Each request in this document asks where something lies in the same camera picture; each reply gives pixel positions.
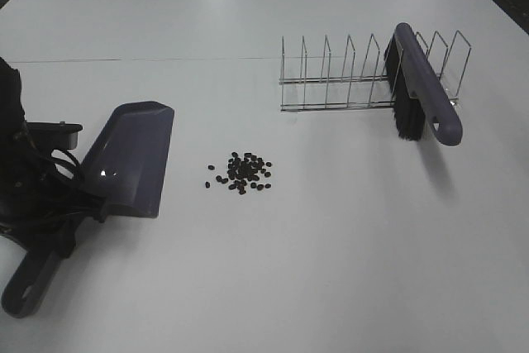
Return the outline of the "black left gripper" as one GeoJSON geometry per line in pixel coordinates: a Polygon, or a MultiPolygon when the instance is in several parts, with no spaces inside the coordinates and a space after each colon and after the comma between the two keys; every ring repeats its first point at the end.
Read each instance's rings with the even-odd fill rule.
{"type": "Polygon", "coordinates": [[[55,253],[69,258],[81,221],[62,222],[83,210],[82,181],[81,165],[70,150],[40,150],[31,140],[2,138],[1,236],[26,246],[33,236],[54,232],[55,253]]]}

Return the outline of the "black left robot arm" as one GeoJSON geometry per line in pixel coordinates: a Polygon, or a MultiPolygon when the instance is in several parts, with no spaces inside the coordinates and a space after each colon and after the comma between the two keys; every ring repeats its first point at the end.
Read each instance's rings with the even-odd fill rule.
{"type": "Polygon", "coordinates": [[[65,149],[57,158],[38,148],[21,105],[21,75],[1,61],[1,229],[43,231],[68,258],[75,247],[72,222],[62,218],[83,181],[79,161],[65,149]]]}

